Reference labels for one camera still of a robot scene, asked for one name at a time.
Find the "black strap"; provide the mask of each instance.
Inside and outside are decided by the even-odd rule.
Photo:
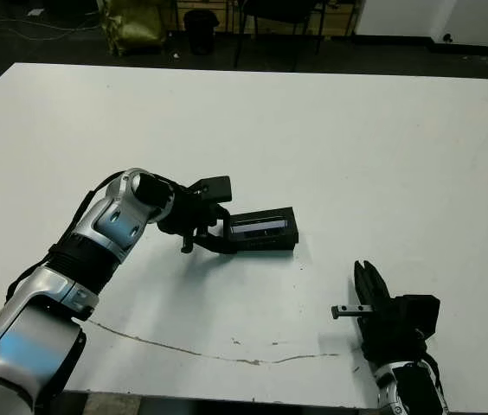
[[[437,387],[437,389],[444,395],[444,389],[442,388],[442,383],[440,382],[440,370],[438,369],[438,363],[436,360],[427,352],[423,354],[422,358],[426,363],[428,363],[428,366],[433,369],[434,372],[434,385]]]
[[[36,268],[46,263],[50,259],[50,253],[54,251],[55,247],[59,245],[63,240],[65,240],[65,238],[69,236],[69,234],[71,234],[73,229],[77,226],[77,223],[79,223],[80,219],[82,218],[82,215],[87,211],[88,205],[90,205],[90,202],[92,201],[94,196],[96,196],[96,193],[98,193],[101,189],[103,189],[109,182],[115,180],[117,177],[121,176],[122,174],[123,171],[118,171],[117,173],[113,173],[111,176],[107,177],[102,183],[100,183],[94,190],[90,190],[87,193],[85,198],[80,203],[79,208],[74,213],[71,223],[69,224],[65,232],[61,235],[57,244],[53,244],[43,259],[38,261],[36,264],[30,266],[29,268],[27,268],[19,277],[17,277],[17,279],[14,282],[10,284],[5,295],[6,303],[10,300],[10,298],[13,297],[13,294],[16,292],[16,288],[19,285],[19,283],[21,283],[26,277],[32,274]]]

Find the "chair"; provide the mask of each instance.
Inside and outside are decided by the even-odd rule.
[[[322,8],[318,10],[317,4],[321,3]],[[242,50],[242,37],[244,35],[244,28],[246,27],[246,20],[248,16],[254,17],[255,36],[258,35],[258,17],[277,22],[290,23],[293,25],[292,36],[296,35],[296,28],[299,24],[303,25],[302,37],[305,36],[307,25],[310,21],[310,16],[313,11],[321,13],[321,22],[319,24],[318,42],[315,54],[318,54],[321,44],[324,23],[324,13],[326,9],[326,0],[238,0],[239,6],[239,34],[238,46],[234,55],[234,67],[237,67]],[[295,69],[298,60],[298,52],[294,58]]]

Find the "black rectangular object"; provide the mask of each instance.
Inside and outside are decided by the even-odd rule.
[[[228,239],[237,251],[291,251],[298,243],[294,211],[283,207],[232,215]]]

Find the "trash can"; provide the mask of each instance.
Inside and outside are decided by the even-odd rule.
[[[219,21],[211,10],[191,10],[184,15],[184,28],[193,54],[213,52],[214,28],[217,26]]]

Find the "gray mark on table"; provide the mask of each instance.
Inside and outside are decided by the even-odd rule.
[[[170,344],[165,344],[162,342],[154,342],[153,340],[141,339],[138,336],[128,335],[126,333],[122,333],[120,331],[117,331],[116,329],[112,329],[111,327],[107,327],[100,322],[95,322],[94,320],[91,320],[91,319],[88,319],[87,321],[96,327],[99,327],[105,331],[109,331],[110,333],[113,333],[113,334],[118,335],[120,337],[124,337],[125,339],[131,339],[131,340],[134,340],[135,342],[150,344],[152,346],[157,346],[159,348],[166,348],[168,350],[173,350],[173,351],[184,353],[184,354],[190,354],[192,356],[199,356],[199,357],[203,357],[205,359],[214,359],[216,361],[232,361],[234,363],[245,363],[247,365],[260,366],[260,365],[279,365],[280,363],[285,363],[287,361],[296,361],[298,359],[316,359],[319,357],[336,357],[336,356],[338,356],[338,353],[322,353],[322,354],[300,354],[297,356],[286,357],[285,359],[280,359],[278,361],[263,361],[260,359],[254,359],[254,360],[229,359],[228,357],[216,356],[216,355],[212,355],[212,354],[202,354],[202,353],[195,352],[194,350],[189,350],[187,348],[178,348],[176,346],[171,346]]]

